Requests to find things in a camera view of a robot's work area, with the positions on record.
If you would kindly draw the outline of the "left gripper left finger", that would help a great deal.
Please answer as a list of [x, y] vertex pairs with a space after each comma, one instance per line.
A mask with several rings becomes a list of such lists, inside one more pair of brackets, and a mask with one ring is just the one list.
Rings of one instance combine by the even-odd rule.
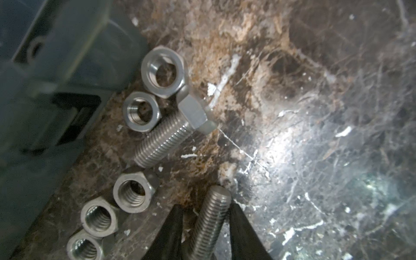
[[175, 204], [142, 260], [182, 260], [183, 215]]

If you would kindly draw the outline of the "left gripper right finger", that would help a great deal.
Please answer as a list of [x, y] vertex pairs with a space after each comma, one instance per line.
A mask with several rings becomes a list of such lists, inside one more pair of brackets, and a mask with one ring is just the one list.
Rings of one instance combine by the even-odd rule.
[[229, 213], [231, 259], [272, 260], [242, 208], [238, 204], [232, 203]]

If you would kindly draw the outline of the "silver hex bolt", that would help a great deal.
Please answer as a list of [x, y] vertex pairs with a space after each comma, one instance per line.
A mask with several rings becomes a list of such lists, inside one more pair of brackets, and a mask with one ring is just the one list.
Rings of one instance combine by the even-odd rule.
[[195, 228], [184, 243], [183, 259], [212, 259], [231, 201], [231, 194], [224, 187], [214, 185], [209, 188]]
[[185, 86], [176, 96], [178, 108], [155, 127], [134, 151], [134, 162], [146, 169], [164, 159], [194, 132], [212, 133], [218, 126], [198, 91]]

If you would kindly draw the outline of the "silver hex nut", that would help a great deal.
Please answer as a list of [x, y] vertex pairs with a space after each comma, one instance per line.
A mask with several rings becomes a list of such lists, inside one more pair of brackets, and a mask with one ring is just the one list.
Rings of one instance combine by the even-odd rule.
[[145, 92], [132, 92], [125, 99], [122, 112], [127, 127], [136, 132], [150, 132], [161, 119], [156, 97]]
[[119, 230], [119, 213], [119, 209], [110, 200], [100, 196], [83, 206], [81, 224], [92, 236], [107, 237]]
[[153, 173], [122, 173], [113, 186], [113, 197], [123, 211], [141, 213], [149, 208], [159, 185]]
[[67, 255], [71, 260], [103, 260], [103, 239], [84, 229], [72, 235], [67, 243]]
[[187, 65], [177, 52], [160, 45], [143, 59], [141, 78], [148, 92], [160, 98], [169, 98], [187, 84]]

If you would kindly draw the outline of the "clear grey compartment organizer box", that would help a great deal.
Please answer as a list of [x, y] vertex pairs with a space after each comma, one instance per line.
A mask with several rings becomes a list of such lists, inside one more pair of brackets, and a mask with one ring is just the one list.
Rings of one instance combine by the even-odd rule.
[[1, 259], [148, 51], [116, 1], [1, 2]]

